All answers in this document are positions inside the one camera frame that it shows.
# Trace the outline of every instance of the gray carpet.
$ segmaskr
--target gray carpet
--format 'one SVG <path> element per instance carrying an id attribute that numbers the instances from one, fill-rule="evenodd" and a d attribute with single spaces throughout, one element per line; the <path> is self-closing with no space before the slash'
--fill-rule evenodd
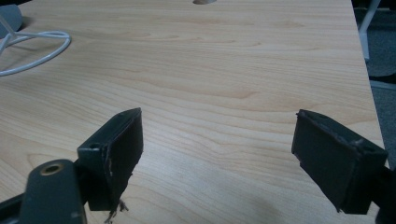
<path id="1" fill-rule="evenodd" d="M 359 24 L 366 10 L 355 9 Z M 375 13 L 368 32 L 370 61 L 369 76 L 380 77 L 396 73 L 396 11 L 380 9 Z M 389 152 L 389 165 L 396 167 L 396 91 L 372 87 L 376 112 Z"/>

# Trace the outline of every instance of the wooden table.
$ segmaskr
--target wooden table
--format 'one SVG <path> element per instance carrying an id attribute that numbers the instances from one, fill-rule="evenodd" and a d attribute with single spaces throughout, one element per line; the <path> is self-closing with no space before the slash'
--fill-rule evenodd
<path id="1" fill-rule="evenodd" d="M 35 0 L 21 11 L 24 31 L 73 41 L 0 78 L 0 200 L 141 107 L 145 152 L 115 223 L 374 223 L 374 206 L 337 214 L 290 153 L 300 108 L 383 146 L 350 1 Z M 57 44 L 7 49 L 0 67 Z"/>

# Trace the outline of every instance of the wood grain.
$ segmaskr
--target wood grain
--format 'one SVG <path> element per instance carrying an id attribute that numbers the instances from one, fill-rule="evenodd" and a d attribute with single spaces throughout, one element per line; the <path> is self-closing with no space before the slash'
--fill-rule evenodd
<path id="1" fill-rule="evenodd" d="M 374 223 L 375 207 L 337 214 L 290 153 L 300 108 L 383 146 L 350 1 L 35 0 L 21 11 L 25 31 L 73 41 L 0 78 L 0 200 L 141 107 L 145 151 L 115 223 Z M 56 44 L 7 49 L 0 68 Z"/>

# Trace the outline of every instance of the light wood surface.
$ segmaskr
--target light wood surface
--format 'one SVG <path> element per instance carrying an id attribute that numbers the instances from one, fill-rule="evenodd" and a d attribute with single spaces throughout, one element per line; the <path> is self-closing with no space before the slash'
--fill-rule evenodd
<path id="1" fill-rule="evenodd" d="M 35 0 L 21 11 L 24 31 L 73 40 L 0 78 L 0 200 L 141 107 L 145 151 L 115 223 L 374 223 L 374 206 L 337 214 L 290 153 L 300 108 L 383 146 L 349 0 Z M 7 49 L 0 68 L 57 44 Z"/>

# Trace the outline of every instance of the table top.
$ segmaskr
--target table top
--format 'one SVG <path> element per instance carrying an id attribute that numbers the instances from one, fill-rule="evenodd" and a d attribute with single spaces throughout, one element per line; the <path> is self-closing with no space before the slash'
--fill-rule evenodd
<path id="1" fill-rule="evenodd" d="M 73 40 L 0 78 L 0 200 L 141 107 L 145 151 L 115 223 L 374 223 L 374 206 L 336 213 L 290 153 L 300 108 L 383 146 L 350 1 L 35 0 L 21 12 L 23 31 Z M 8 48 L 0 68 L 58 45 Z"/>

